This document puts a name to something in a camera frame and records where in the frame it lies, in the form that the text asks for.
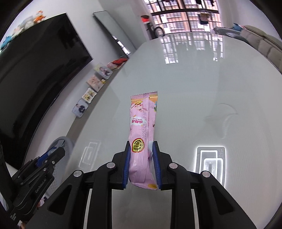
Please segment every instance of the silver screw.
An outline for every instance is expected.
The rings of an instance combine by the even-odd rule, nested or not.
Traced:
[[[73,175],[74,175],[75,177],[79,177],[79,176],[81,176],[81,174],[82,174],[82,172],[81,172],[80,170],[76,170],[76,171],[74,171],[74,173],[73,173]]]
[[[169,167],[170,167],[171,169],[176,169],[176,168],[178,167],[178,165],[177,165],[176,163],[170,163],[170,164],[169,164]]]
[[[210,177],[210,176],[211,176],[210,172],[208,172],[208,171],[203,171],[203,172],[202,172],[202,175],[203,175],[204,177]]]
[[[114,168],[116,166],[116,164],[114,163],[114,162],[109,162],[108,164],[107,164],[107,167],[109,168],[109,169],[112,169],[112,168]]]

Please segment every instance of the glossy tabletop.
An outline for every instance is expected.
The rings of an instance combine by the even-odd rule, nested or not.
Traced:
[[[189,171],[198,147],[225,148],[224,187],[256,227],[282,201],[282,75],[257,50],[208,33],[144,43],[87,120],[66,174],[89,172],[123,151],[130,96],[158,92],[154,140]],[[171,192],[128,184],[113,190],[113,228],[169,228]]]

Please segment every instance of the pink snack wrapper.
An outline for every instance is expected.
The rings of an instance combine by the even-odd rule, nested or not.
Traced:
[[[130,98],[129,179],[135,186],[156,190],[151,163],[158,93],[145,93]]]

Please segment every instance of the beige sofa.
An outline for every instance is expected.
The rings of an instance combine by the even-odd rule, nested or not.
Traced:
[[[258,50],[282,73],[282,42],[262,30],[245,25],[240,36],[247,39],[252,47]]]

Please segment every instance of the television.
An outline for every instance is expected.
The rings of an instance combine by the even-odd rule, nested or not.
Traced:
[[[0,53],[0,142],[7,163],[22,167],[45,113],[91,60],[66,14],[23,31]]]

